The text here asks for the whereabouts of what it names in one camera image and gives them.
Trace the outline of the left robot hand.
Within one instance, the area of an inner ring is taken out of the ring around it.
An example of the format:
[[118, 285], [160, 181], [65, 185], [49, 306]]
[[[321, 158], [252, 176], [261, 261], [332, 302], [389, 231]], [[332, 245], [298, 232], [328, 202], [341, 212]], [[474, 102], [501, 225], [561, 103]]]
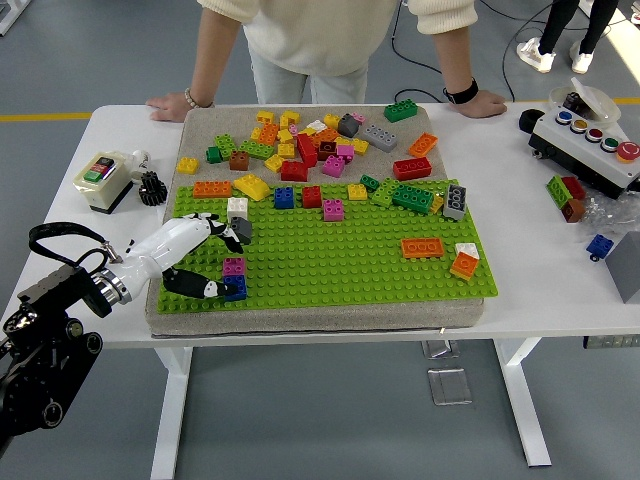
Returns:
[[209, 237], [222, 239], [228, 250], [241, 253], [242, 245], [235, 232], [211, 213], [194, 213], [167, 221], [155, 233], [134, 245], [120, 264], [111, 266], [122, 304], [130, 302], [145, 283], [161, 278], [166, 290], [192, 298], [234, 295], [238, 288], [207, 277], [177, 269], [175, 265]]

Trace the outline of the person's right hand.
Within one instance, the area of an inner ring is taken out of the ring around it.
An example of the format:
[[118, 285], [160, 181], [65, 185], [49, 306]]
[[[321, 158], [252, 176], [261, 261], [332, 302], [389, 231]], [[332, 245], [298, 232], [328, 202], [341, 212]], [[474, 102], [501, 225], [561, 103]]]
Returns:
[[152, 108], [150, 119], [160, 122], [183, 122], [193, 109], [183, 92], [172, 92], [160, 97], [152, 97], [145, 102]]

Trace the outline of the person's left hand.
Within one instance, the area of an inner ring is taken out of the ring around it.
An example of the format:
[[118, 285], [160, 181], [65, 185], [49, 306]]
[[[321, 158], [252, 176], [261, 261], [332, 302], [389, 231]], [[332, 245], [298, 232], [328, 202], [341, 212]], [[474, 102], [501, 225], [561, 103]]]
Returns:
[[451, 107], [461, 115], [473, 118], [490, 118], [507, 112], [506, 99], [488, 90], [480, 90], [470, 101], [452, 104]]

